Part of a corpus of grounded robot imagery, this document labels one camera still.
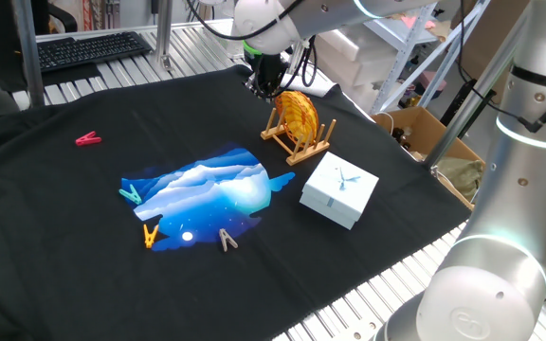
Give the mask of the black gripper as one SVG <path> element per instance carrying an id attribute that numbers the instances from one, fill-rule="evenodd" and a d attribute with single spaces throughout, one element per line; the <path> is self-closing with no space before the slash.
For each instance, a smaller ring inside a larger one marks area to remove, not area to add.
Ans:
<path id="1" fill-rule="evenodd" d="M 254 80 L 248 79 L 245 83 L 246 89 L 256 98 L 272 101 L 276 92 L 265 89 L 277 89 L 282 77 L 288 68 L 288 62 L 277 55 L 248 55 L 248 64 L 255 74 Z"/>

